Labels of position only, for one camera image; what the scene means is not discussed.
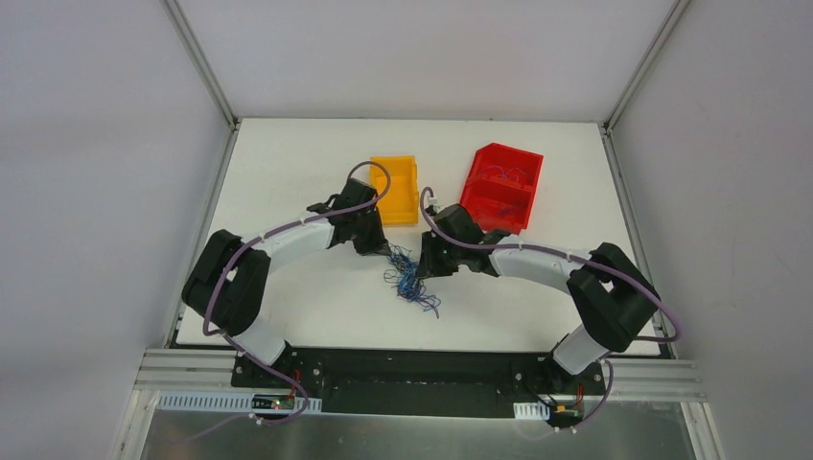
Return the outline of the red plastic bin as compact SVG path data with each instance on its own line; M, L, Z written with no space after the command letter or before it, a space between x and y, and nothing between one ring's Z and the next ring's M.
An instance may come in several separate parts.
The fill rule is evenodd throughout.
M528 228L544 157L491 143L478 149L459 203L484 231L520 234Z

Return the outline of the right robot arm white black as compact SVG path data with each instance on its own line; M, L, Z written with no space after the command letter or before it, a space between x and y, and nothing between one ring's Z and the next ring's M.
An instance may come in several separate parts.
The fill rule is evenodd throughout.
M584 254L526 243L505 230L484 232L460 204L422 212L417 275L454 275L460 267L494 278L516 278L570 296L580 325L544 359L546 384L559 393L578 385L583 371L610 353L626 351L658 310L657 292L615 244Z

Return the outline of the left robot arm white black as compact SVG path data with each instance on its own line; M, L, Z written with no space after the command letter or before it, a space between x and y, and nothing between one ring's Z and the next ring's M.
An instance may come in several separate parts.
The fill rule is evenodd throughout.
M351 242L356 252L388 255L375 188L349 178L342 191L306 209L300 220L264 235L241 237L225 229L213 233L181 290L181 300L202 318L208 331L225 334L246 354L258 358L255 373L269 387L291 378L283 356L290 344L260 310L268 276L317 251Z

